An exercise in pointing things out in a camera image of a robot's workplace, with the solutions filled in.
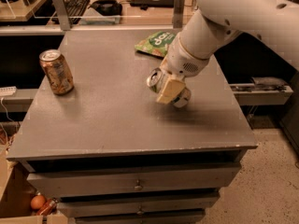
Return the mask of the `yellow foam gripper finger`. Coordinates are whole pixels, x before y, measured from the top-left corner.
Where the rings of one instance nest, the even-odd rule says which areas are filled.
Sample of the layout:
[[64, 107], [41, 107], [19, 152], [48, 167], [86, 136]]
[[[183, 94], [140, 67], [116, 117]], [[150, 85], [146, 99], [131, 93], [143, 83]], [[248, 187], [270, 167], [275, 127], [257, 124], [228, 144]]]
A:
[[174, 100], [186, 87], [184, 81], [168, 78], [159, 91], [156, 102], [167, 105]]

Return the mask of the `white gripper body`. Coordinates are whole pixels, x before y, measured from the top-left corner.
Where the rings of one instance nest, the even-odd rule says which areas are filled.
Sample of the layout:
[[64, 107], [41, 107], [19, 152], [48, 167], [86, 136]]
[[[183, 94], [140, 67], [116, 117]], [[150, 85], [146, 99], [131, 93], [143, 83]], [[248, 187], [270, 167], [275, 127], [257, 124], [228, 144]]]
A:
[[191, 55], [181, 44], [180, 35], [177, 35], [169, 45], [160, 68], [170, 75], [195, 77], [207, 66], [208, 62], [209, 59]]

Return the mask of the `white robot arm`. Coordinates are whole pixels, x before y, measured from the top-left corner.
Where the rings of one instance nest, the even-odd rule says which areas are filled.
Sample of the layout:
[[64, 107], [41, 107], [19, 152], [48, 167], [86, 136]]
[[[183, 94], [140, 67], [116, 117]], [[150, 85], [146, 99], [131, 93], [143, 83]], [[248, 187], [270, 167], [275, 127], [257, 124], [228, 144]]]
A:
[[169, 104], [186, 89], [209, 58], [247, 33], [299, 68], [299, 5], [289, 0], [196, 0], [198, 10], [169, 46], [160, 69], [166, 79], [157, 102]]

